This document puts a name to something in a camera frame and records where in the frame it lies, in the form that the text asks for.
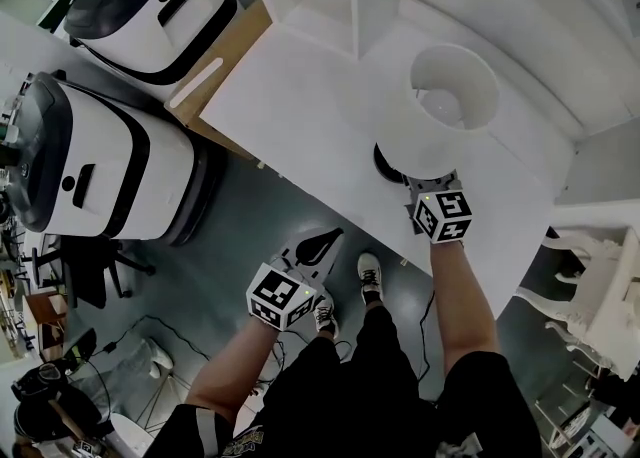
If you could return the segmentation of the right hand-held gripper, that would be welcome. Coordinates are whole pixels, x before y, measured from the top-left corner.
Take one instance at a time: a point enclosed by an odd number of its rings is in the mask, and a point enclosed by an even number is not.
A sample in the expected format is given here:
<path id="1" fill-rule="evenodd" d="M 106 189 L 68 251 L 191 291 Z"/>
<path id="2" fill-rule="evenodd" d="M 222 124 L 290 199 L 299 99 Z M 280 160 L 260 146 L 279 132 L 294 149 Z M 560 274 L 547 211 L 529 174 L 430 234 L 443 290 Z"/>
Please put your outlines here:
<path id="1" fill-rule="evenodd" d="M 457 171 L 438 179 L 402 176 L 410 194 L 405 205 L 416 235 L 432 244 L 461 241 L 472 221 L 472 211 L 462 191 Z"/>

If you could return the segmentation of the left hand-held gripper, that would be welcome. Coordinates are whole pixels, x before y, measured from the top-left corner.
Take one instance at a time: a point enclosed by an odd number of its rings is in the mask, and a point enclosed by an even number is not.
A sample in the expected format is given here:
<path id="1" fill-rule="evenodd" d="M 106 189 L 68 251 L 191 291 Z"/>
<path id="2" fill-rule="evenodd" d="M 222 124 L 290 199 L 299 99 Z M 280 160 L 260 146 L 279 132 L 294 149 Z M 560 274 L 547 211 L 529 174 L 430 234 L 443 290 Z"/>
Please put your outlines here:
<path id="1" fill-rule="evenodd" d="M 281 256 L 262 263 L 246 290 L 250 316 L 285 331 L 330 296 L 319 283 L 331 272 L 344 241 L 340 227 L 318 227 L 296 234 Z M 290 264 L 293 260 L 298 269 Z"/>

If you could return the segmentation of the white table lamp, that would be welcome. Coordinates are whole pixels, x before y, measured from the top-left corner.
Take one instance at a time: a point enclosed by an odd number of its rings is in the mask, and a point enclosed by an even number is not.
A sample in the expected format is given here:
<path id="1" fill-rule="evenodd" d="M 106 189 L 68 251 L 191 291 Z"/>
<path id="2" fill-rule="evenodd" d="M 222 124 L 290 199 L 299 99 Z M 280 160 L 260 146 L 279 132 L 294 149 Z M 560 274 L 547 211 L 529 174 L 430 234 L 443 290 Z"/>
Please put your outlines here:
<path id="1" fill-rule="evenodd" d="M 418 53 L 390 93 L 376 145 L 401 174 L 441 178 L 455 170 L 472 141 L 496 117 L 498 78 L 475 52 L 437 44 Z"/>

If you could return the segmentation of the person's left forearm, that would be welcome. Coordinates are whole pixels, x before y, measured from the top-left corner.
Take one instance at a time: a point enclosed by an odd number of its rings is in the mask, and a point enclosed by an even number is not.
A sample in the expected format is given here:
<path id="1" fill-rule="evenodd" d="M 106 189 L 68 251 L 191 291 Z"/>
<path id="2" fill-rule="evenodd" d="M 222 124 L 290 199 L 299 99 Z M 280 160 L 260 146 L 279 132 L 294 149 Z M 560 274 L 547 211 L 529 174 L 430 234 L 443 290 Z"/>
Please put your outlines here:
<path id="1" fill-rule="evenodd" d="M 250 317 L 226 346 L 201 368 L 185 403 L 211 410 L 234 426 L 278 337 L 277 329 Z"/>

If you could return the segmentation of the person's right forearm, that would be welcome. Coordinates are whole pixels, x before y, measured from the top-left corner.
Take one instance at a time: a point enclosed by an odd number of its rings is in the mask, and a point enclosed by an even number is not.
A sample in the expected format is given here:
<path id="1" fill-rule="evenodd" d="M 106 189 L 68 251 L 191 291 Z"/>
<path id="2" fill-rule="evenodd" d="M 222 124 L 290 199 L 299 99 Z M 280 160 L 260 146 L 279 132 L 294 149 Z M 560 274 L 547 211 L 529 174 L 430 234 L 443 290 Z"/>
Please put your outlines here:
<path id="1" fill-rule="evenodd" d="M 461 242 L 430 246 L 444 372 L 464 356 L 499 351 L 496 321 Z"/>

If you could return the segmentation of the person's right white shoe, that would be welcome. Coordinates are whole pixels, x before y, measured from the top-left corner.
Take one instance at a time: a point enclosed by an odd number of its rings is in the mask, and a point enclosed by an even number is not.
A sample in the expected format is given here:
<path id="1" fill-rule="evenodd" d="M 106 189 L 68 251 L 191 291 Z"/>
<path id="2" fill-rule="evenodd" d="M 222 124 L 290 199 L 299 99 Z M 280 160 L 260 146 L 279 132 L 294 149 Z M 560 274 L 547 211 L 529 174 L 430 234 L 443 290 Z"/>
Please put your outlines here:
<path id="1" fill-rule="evenodd" d="M 370 252 L 361 253 L 357 261 L 357 273 L 364 303 L 382 302 L 382 271 L 377 256 Z"/>

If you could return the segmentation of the person's white shoe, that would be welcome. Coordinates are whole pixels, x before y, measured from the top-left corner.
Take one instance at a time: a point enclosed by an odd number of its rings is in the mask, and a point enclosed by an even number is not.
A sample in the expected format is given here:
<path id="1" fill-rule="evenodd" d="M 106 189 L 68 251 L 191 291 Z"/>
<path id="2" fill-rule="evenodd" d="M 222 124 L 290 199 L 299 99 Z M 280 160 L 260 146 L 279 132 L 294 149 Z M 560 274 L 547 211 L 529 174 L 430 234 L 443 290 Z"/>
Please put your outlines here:
<path id="1" fill-rule="evenodd" d="M 357 261 L 357 273 L 364 303 L 382 302 L 382 271 L 377 256 L 370 252 L 361 253 Z"/>
<path id="2" fill-rule="evenodd" d="M 328 334 L 334 340 L 339 333 L 335 317 L 334 300 L 328 291 L 322 293 L 314 302 L 313 315 L 316 330 L 319 334 Z"/>

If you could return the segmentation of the person's left white shoe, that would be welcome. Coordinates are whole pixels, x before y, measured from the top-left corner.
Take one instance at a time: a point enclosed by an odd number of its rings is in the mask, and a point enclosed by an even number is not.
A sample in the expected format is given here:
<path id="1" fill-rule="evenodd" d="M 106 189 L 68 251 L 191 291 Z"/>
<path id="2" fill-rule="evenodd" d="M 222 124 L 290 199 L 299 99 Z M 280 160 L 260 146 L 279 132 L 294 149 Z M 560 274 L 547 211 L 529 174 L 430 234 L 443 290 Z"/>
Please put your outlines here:
<path id="1" fill-rule="evenodd" d="M 313 315 L 316 330 L 319 334 L 328 334 L 334 340 L 339 333 L 335 317 L 334 300 L 328 291 L 322 293 L 314 302 Z"/>

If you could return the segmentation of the person's black clothing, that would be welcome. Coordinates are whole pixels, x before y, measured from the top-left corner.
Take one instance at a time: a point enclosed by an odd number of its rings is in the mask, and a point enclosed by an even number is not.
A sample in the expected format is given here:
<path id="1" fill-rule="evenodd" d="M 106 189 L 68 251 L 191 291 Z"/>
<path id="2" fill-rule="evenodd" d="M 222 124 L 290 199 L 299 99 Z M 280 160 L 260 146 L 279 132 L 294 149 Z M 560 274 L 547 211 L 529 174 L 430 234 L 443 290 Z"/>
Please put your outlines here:
<path id="1" fill-rule="evenodd" d="M 378 307 L 348 362 L 328 340 L 313 340 L 243 432 L 182 404 L 145 458 L 542 458 L 542 449 L 502 355 L 462 357 L 431 404 L 419 395 L 390 313 Z"/>

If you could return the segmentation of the white ornate chair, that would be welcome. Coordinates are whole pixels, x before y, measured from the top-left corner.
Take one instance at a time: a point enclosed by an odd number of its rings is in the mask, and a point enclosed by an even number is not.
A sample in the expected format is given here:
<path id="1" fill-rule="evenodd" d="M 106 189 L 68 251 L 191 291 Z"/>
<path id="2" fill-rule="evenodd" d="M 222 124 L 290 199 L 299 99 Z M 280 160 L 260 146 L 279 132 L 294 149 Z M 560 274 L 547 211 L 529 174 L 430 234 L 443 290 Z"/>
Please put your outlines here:
<path id="1" fill-rule="evenodd" d="M 543 246 L 571 251 L 584 266 L 569 301 L 545 298 L 519 287 L 515 295 L 545 315 L 570 351 L 579 350 L 596 365 L 627 381 L 640 365 L 640 237 L 626 230 L 617 244 L 575 232 L 546 237 Z"/>

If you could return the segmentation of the brown cardboard box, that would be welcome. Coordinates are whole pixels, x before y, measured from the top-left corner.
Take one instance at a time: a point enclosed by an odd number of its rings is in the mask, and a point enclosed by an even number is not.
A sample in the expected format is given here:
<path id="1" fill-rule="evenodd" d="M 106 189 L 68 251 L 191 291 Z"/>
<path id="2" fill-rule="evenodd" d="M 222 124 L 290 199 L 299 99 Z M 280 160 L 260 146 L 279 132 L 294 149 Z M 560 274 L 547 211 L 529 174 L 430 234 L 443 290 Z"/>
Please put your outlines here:
<path id="1" fill-rule="evenodd" d="M 204 108 L 271 24 L 264 3 L 256 0 L 225 28 L 164 103 L 185 128 L 248 160 L 253 159 L 248 151 L 203 119 Z"/>

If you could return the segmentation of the white and black service robot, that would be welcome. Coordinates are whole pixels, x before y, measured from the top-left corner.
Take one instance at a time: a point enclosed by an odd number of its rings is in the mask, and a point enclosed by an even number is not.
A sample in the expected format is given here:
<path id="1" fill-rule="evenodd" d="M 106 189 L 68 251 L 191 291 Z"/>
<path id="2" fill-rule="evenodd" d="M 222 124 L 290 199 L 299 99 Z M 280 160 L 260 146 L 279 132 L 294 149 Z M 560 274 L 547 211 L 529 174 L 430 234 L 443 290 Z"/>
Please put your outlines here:
<path id="1" fill-rule="evenodd" d="M 74 0 L 64 29 L 104 65 L 160 89 L 181 81 L 243 10 L 239 0 Z"/>
<path id="2" fill-rule="evenodd" d="M 221 180 L 221 146 L 171 120 L 40 72 L 0 148 L 11 207 L 30 231 L 185 244 Z"/>

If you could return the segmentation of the black office chair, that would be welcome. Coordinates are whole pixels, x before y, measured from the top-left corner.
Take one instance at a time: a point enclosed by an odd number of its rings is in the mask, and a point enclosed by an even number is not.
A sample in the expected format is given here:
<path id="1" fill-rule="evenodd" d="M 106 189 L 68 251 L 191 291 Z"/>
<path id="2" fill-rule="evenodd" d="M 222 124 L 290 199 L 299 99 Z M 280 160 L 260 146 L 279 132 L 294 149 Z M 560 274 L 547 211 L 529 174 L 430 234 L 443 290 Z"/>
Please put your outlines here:
<path id="1" fill-rule="evenodd" d="M 78 301 L 97 308 L 106 306 L 107 291 L 105 271 L 108 270 L 119 298 L 130 298 L 131 291 L 121 287 L 116 264 L 123 264 L 133 270 L 153 276 L 153 265 L 139 264 L 121 253 L 122 242 L 106 237 L 61 236 L 58 248 L 40 254 L 32 247 L 30 261 L 33 273 L 39 277 L 39 267 L 60 260 L 64 270 L 64 285 L 71 295 L 71 305 L 76 308 Z"/>

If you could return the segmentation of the white wooden stool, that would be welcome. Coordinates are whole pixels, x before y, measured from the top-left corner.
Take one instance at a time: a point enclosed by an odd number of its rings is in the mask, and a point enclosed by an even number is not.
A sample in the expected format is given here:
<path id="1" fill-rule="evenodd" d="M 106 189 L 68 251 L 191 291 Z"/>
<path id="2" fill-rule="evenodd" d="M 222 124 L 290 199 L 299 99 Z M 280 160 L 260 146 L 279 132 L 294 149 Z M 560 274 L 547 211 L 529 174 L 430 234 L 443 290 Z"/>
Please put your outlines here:
<path id="1" fill-rule="evenodd" d="M 532 408 L 545 458 L 568 458 L 585 442 L 597 417 L 609 411 L 583 387 L 567 382 L 548 389 Z"/>

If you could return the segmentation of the white round side table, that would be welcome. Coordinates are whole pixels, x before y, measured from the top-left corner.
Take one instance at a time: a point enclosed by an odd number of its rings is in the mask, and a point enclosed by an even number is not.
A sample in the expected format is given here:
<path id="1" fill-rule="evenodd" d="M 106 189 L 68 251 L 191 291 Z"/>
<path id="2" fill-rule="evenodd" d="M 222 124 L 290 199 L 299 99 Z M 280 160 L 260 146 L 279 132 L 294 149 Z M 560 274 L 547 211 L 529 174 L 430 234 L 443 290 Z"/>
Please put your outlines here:
<path id="1" fill-rule="evenodd" d="M 123 458 L 144 458 L 154 442 L 154 437 L 128 417 L 114 413 L 110 417 L 114 431 L 108 441 Z"/>

